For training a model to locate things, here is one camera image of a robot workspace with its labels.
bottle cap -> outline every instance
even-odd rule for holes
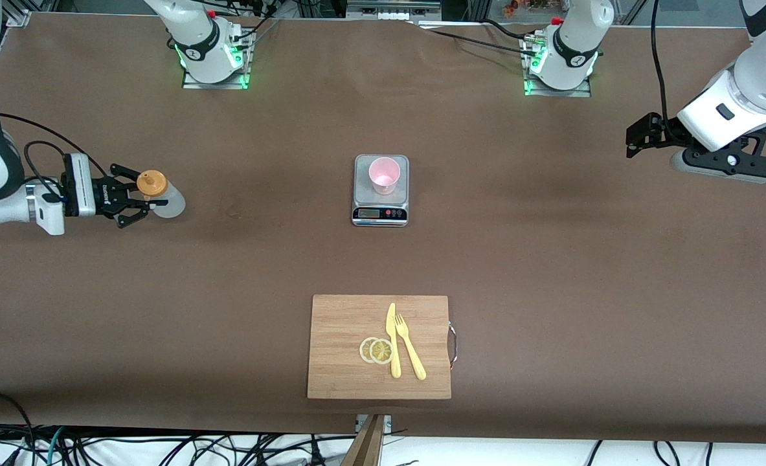
[[[167,178],[158,170],[147,170],[138,176],[138,191],[148,197],[158,197],[167,190]]]

bottle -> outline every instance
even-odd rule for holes
[[[167,200],[166,206],[154,206],[155,212],[163,218],[173,218],[184,212],[186,202],[184,196],[172,185],[163,173],[158,170],[147,170],[138,176],[136,181],[138,191],[142,192],[145,201]]]

yellow knife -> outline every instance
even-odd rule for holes
[[[389,306],[389,315],[385,318],[385,333],[391,338],[391,377],[400,378],[400,355],[397,354],[397,330],[394,325],[394,303]]]

table surface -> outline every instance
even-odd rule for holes
[[[658,38],[672,111],[747,46]],[[155,17],[36,14],[4,44],[1,111],[187,198],[126,230],[0,225],[0,392],[33,422],[344,432],[386,412],[430,436],[766,442],[766,185],[625,159],[659,108],[649,30],[610,31],[588,100],[525,97],[512,53],[397,21],[283,21],[248,91],[182,91],[166,39]],[[409,157],[407,227],[351,225],[360,153]],[[453,398],[306,399],[315,294],[448,295]]]

cutting board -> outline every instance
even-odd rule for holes
[[[367,337],[390,340],[385,331],[389,304],[409,325],[409,337],[426,369],[419,381],[403,339],[397,337],[401,377],[388,364],[365,362],[359,345]],[[445,296],[318,294],[311,309],[308,398],[332,400],[448,400],[451,369]]]

